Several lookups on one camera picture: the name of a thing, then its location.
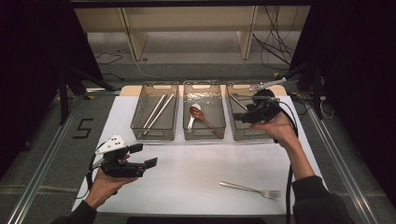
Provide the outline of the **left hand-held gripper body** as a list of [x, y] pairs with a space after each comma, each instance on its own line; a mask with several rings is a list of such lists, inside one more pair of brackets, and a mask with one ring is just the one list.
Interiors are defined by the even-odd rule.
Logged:
[[146, 171], [145, 163], [128, 162], [125, 156], [128, 145], [119, 134], [115, 134], [101, 144], [94, 152], [90, 170], [101, 168], [112, 177], [142, 177]]

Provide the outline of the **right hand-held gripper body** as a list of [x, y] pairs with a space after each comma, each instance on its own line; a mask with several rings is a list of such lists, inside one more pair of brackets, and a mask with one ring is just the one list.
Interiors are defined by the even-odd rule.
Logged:
[[252, 103], [259, 107], [254, 111], [247, 111], [250, 122], [243, 123], [257, 123], [261, 121], [269, 121], [273, 119], [279, 112], [280, 99], [275, 97], [275, 94], [269, 90], [269, 87], [281, 84], [286, 79], [282, 78], [276, 81], [261, 82], [260, 84], [253, 85], [249, 90], [254, 91], [251, 96]]

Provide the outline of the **smoky clear plastic bin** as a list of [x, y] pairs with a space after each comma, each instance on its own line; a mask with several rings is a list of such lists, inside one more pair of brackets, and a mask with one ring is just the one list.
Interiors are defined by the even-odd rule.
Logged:
[[[183, 82], [183, 130], [186, 140], [223, 139], [226, 122], [224, 116], [221, 88], [218, 80], [186, 80]], [[219, 132], [216, 134], [201, 120], [195, 119], [192, 128], [187, 129], [190, 121], [190, 107], [198, 104], [209, 121]]]
[[[149, 117], [154, 106], [159, 102], [163, 94], [174, 94], [175, 97], [165, 108], [146, 135], [143, 125]], [[139, 94], [131, 129], [137, 140], [141, 141], [173, 141], [176, 134], [177, 110], [178, 110], [178, 83], [173, 81], [145, 82]]]
[[249, 89], [256, 84], [259, 83], [237, 81], [228, 83], [226, 85], [226, 104], [232, 126], [234, 141], [260, 141], [269, 138], [268, 134], [263, 130], [250, 129], [249, 125], [251, 123], [243, 123], [240, 120], [233, 119], [233, 113], [246, 113], [247, 111], [245, 111], [240, 105], [232, 100], [230, 95], [233, 95], [245, 106], [252, 104], [251, 96], [254, 94], [254, 91], [250, 91]]

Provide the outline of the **white chopstick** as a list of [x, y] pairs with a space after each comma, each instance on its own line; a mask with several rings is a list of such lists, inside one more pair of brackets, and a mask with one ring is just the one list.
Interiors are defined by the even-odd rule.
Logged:
[[166, 100], [166, 102], [163, 104], [162, 108], [160, 109], [160, 111], [157, 113], [156, 117], [153, 119], [153, 121], [150, 123], [150, 125], [146, 128], [146, 130], [143, 132], [143, 135], [146, 135], [150, 128], [153, 126], [153, 124], [156, 122], [156, 120], [159, 118], [159, 116], [163, 113], [163, 111], [165, 110], [165, 108], [169, 105], [169, 103], [173, 100], [173, 98], [175, 97], [174, 94], [171, 94], [170, 97]]
[[148, 116], [148, 119], [146, 120], [146, 122], [144, 123], [144, 125], [142, 127], [143, 129], [146, 129], [148, 127], [149, 122], [151, 121], [153, 116], [156, 114], [157, 110], [159, 109], [160, 105], [162, 104], [162, 102], [166, 96], [167, 96], [167, 94], [163, 94], [162, 97], [160, 98], [159, 102], [154, 106], [154, 108], [152, 109], [151, 113]]

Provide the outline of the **brown wooden spoon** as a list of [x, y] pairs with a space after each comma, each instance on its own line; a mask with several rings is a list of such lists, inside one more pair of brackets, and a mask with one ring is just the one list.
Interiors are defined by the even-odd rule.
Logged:
[[216, 136], [218, 136], [219, 138], [223, 137], [223, 134], [219, 132], [209, 121], [205, 119], [204, 113], [199, 108], [195, 106], [191, 106], [190, 113], [194, 118], [203, 121], [216, 134]]

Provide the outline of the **person's left hand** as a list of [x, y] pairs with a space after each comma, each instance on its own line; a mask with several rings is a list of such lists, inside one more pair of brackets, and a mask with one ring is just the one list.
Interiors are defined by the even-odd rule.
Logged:
[[137, 177], [112, 177], [99, 169], [85, 202], [92, 208], [98, 208], [122, 186], [136, 180]]

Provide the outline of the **person's right hand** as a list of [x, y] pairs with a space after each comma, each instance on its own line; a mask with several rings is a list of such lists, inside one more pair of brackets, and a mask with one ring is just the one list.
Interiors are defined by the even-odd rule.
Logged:
[[286, 150], [302, 148], [301, 142], [294, 132], [289, 119], [283, 113], [278, 113], [270, 121], [253, 123], [249, 128], [265, 131], [270, 137], [277, 140]]

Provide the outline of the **white table sheet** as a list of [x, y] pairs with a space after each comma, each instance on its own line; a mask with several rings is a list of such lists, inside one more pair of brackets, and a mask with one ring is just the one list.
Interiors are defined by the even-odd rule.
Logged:
[[[173, 141], [146, 142], [131, 162], [157, 158], [135, 182], [122, 187], [98, 211], [143, 217], [262, 217], [286, 213], [290, 162], [271, 139], [233, 140], [231, 130], [217, 141], [187, 141], [177, 122]], [[279, 190], [277, 199], [225, 188], [220, 181], [253, 189]]]

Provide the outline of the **black tripod stand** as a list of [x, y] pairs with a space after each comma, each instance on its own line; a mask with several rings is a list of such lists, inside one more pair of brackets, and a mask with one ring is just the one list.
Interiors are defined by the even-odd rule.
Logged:
[[323, 119], [320, 110], [320, 96], [321, 96], [321, 68], [315, 60], [308, 60], [305, 63], [289, 70], [288, 73], [282, 76], [277, 76], [276, 80], [282, 78], [290, 79], [296, 75], [300, 78], [297, 82], [297, 89], [299, 91], [312, 91], [313, 92], [313, 106], [314, 111], [319, 119]]
[[116, 90], [115, 87], [105, 83], [102, 79], [94, 77], [79, 68], [71, 66], [62, 68], [58, 74], [58, 90], [61, 101], [61, 125], [66, 122], [69, 116], [67, 89], [70, 89], [76, 96], [82, 96], [87, 93], [87, 89], [82, 84], [82, 80], [89, 80], [107, 91]]

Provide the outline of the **metal fork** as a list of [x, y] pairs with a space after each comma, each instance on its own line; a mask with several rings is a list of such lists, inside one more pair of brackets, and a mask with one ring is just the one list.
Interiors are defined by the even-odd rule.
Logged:
[[225, 188], [231, 189], [241, 189], [245, 191], [251, 191], [259, 193], [262, 197], [267, 199], [277, 199], [281, 196], [281, 192], [279, 190], [269, 190], [269, 189], [253, 189], [245, 186], [236, 185], [229, 182], [220, 181], [219, 184]]

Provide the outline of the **black curtain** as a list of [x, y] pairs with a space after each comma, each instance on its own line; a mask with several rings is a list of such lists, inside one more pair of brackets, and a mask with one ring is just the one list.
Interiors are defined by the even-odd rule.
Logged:
[[310, 10], [291, 66], [315, 59], [356, 149], [396, 205], [396, 0], [298, 0]]
[[103, 77], [70, 0], [0, 0], [0, 178], [35, 132], [67, 67]]

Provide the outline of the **light wooden desk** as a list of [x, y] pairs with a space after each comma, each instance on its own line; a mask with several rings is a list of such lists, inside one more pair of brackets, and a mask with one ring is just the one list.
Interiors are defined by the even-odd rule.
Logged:
[[124, 33], [131, 55], [140, 59], [150, 32], [235, 32], [241, 57], [250, 53], [255, 31], [300, 31], [309, 6], [77, 8], [86, 33]]

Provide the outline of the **aluminium floor rail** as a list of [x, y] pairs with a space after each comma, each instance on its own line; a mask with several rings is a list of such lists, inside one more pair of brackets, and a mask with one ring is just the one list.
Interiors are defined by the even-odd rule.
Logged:
[[309, 117], [311, 118], [312, 122], [314, 123], [314, 126], [316, 127], [316, 130], [322, 140], [322, 142], [325, 145], [325, 148], [327, 152], [329, 153], [329, 156], [338, 172], [340, 175], [342, 182], [346, 188], [346, 191], [348, 192], [349, 198], [353, 202], [357, 212], [359, 213], [361, 217], [361, 221], [363, 224], [378, 224], [378, 220], [375, 217], [375, 214], [371, 208], [371, 205], [369, 204], [369, 201], [367, 198], [364, 196], [363, 192], [361, 191], [361, 188], [359, 187], [357, 181], [355, 180], [353, 174], [347, 167], [346, 161], [342, 158], [342, 155], [340, 151], [338, 150], [338, 147], [334, 143], [327, 127], [323, 123], [322, 120], [320, 120], [315, 111], [312, 108], [308, 109], [308, 114]]
[[69, 129], [70, 123], [74, 118], [76, 109], [79, 103], [73, 103], [69, 115], [66, 117], [64, 123], [60, 125], [52, 138], [44, 157], [41, 159], [38, 167], [35, 169], [34, 175], [30, 180], [29, 184], [24, 188], [21, 197], [14, 206], [12, 213], [10, 214], [7, 224], [22, 224], [24, 221], [36, 194], [38, 193], [39, 187], [41, 186], [47, 172], [52, 165], [54, 158], [61, 146], [62, 141]]

